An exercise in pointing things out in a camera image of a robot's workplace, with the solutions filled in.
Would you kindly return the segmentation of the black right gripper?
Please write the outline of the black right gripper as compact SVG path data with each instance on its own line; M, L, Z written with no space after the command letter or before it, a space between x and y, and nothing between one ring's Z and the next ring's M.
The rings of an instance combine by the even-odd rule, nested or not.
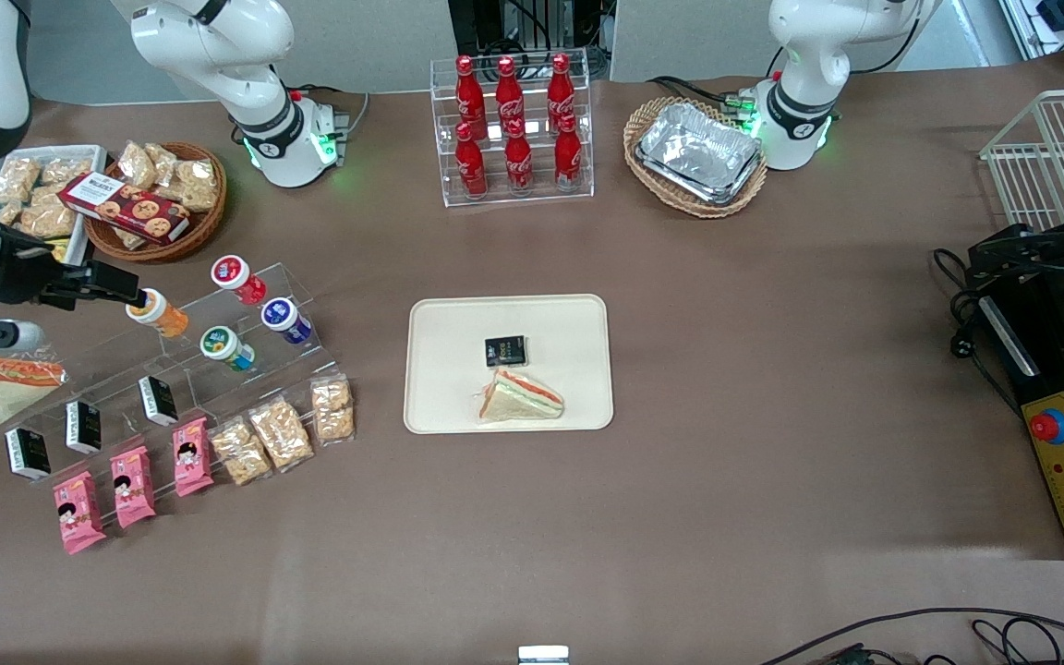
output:
M64 278L78 289L55 289ZM127 292L93 289L138 289ZM50 245L22 233L0 231L0 303L35 306L76 307L80 300L110 300L123 306L145 307L147 294L139 289L139 277L101 261L83 265L63 264Z

